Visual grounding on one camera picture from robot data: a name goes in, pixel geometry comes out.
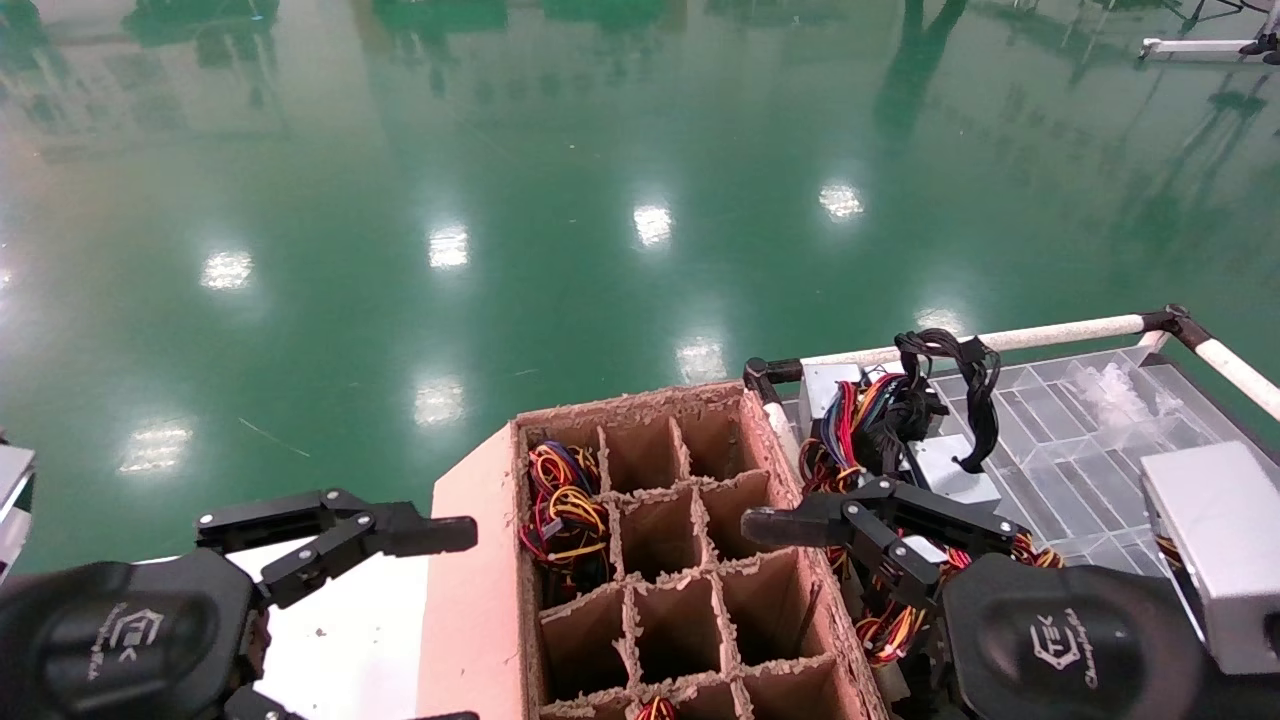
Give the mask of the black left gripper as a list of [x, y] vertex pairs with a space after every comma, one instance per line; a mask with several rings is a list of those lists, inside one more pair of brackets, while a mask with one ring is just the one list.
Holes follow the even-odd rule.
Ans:
[[[291, 541], [303, 544], [264, 566], [259, 587], [223, 557]], [[250, 687], [262, 675], [265, 601], [288, 609], [379, 553], [465, 552], [477, 523], [321, 489], [211, 511], [195, 543], [206, 550], [5, 579], [3, 716], [305, 719]]]

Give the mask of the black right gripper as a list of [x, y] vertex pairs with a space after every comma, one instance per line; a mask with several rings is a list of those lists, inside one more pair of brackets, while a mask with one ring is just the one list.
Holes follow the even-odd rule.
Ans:
[[[901, 532], [977, 559], [1009, 556], [1021, 527], [900, 480], [742, 514], [751, 542], [841, 547], [893, 600], [934, 609], [941, 571]], [[946, 719], [1277, 717], [1277, 675], [1225, 673], [1170, 580], [1005, 556], [975, 560], [941, 592]]]

